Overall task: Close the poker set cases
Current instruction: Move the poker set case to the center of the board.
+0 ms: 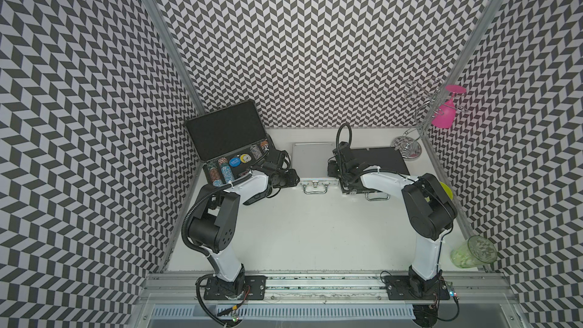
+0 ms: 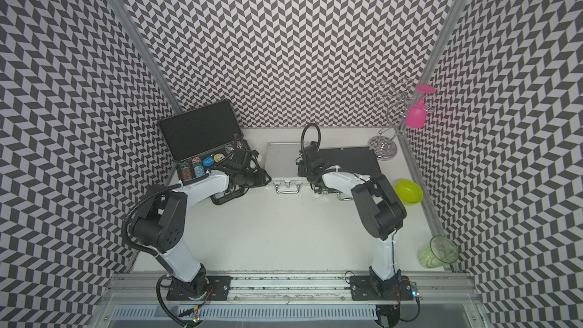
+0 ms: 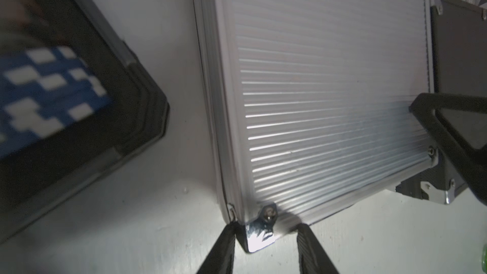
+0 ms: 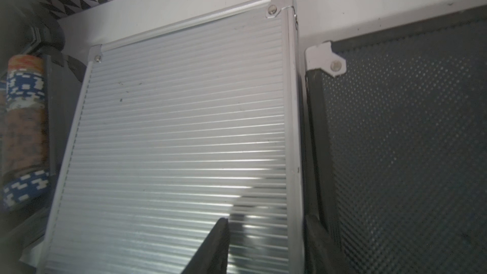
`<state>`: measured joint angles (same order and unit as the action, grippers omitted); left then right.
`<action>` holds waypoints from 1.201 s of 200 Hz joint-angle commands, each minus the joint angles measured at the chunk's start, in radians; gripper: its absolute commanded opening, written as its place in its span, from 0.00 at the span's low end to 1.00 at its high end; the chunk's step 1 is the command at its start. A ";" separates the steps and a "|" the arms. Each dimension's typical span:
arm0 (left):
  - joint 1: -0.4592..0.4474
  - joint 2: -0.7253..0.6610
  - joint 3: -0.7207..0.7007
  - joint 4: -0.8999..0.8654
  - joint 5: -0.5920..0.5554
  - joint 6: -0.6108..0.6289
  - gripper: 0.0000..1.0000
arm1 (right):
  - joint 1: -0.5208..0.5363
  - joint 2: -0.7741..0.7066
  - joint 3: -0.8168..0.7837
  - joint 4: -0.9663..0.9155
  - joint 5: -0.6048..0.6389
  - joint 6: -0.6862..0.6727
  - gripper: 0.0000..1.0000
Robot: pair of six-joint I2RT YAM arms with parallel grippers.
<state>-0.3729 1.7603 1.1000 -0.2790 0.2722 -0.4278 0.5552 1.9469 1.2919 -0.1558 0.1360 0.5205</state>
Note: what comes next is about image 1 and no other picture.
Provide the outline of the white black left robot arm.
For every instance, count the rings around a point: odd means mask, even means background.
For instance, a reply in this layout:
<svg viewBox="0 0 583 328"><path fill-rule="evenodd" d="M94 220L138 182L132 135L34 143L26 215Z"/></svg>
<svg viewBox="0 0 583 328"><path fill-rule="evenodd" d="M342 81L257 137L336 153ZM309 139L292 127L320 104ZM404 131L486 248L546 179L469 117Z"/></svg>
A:
<svg viewBox="0 0 583 328"><path fill-rule="evenodd" d="M244 265L231 249L240 206L293 188L299 176L291 167L288 152L272 148L239 173L229 170L219 177L201 188L182 223L181 238L187 248L205 256L215 278L235 283L244 278Z"/></svg>

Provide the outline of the large black poker case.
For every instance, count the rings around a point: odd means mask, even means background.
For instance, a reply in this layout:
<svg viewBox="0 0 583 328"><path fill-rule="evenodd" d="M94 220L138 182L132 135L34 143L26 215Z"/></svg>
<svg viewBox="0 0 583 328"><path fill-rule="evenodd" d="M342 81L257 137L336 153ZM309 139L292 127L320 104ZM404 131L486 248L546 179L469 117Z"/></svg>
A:
<svg viewBox="0 0 583 328"><path fill-rule="evenodd" d="M224 185L252 171L260 171L270 177L267 189L245 204L251 205L274 194L274 184L279 180L277 173L283 169L285 156L273 145L255 101L246 100L188 119L184 126L209 184Z"/></svg>

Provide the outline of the small silver poker case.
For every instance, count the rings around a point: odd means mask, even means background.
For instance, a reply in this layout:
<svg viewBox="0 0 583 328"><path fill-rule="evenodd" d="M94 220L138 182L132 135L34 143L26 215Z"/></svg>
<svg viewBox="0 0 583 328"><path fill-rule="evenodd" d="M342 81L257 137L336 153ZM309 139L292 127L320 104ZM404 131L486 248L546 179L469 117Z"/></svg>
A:
<svg viewBox="0 0 583 328"><path fill-rule="evenodd" d="M338 179L328 176L328 162L335 144L331 142L295 143L291 167L297 172L299 185L307 195L324 195Z"/></svg>

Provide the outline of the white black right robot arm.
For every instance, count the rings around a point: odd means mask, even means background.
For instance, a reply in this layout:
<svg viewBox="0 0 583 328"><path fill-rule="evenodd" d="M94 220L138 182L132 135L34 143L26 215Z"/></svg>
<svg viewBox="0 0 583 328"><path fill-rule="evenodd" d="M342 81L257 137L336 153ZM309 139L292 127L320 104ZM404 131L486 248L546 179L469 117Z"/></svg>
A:
<svg viewBox="0 0 583 328"><path fill-rule="evenodd" d="M431 173L411 176L387 162L362 159L349 142L340 141L332 151L329 174L344 191L376 191L397 197L404 204L411 227L417 233L411 282L434 282L439 274L440 242L452 230L457 211L437 177Z"/></svg>

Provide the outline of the black textured poker case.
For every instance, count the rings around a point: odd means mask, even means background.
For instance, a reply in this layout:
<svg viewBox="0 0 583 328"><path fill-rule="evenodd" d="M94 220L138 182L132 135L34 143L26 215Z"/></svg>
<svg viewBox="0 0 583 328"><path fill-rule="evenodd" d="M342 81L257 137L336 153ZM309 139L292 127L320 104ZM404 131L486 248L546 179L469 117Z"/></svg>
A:
<svg viewBox="0 0 583 328"><path fill-rule="evenodd" d="M381 169L389 169L406 176L410 175L405 160L394 147L357 148L352 149L352 154L358 164L365 163L369 166L379 166ZM360 180L357 180L347 188L343 188L343 192L345 194L364 194L367 201L390 199L390 196L386 193L365 188Z"/></svg>

